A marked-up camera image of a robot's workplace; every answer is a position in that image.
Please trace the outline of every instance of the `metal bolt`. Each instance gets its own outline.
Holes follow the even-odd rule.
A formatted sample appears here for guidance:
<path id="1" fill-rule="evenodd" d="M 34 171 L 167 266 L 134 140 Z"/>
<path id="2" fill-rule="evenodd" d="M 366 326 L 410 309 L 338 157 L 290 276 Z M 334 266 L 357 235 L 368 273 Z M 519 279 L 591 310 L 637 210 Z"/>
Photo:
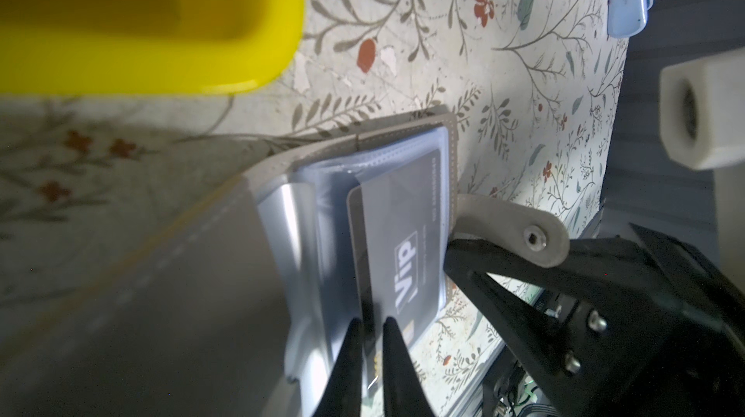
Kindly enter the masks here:
<path id="1" fill-rule="evenodd" d="M 567 352 L 564 355 L 564 370 L 567 372 L 576 375 L 580 372 L 580 369 L 582 369 L 582 364 L 580 361 L 574 356 L 574 353 L 572 351 Z"/>
<path id="2" fill-rule="evenodd" d="M 546 248 L 546 233 L 535 225 L 530 225 L 522 232 L 525 244 L 534 252 L 541 252 Z"/>
<path id="3" fill-rule="evenodd" d="M 595 333 L 603 333 L 608 329 L 608 321 L 597 310 L 592 310 L 590 317 L 587 317 L 587 326 Z"/>

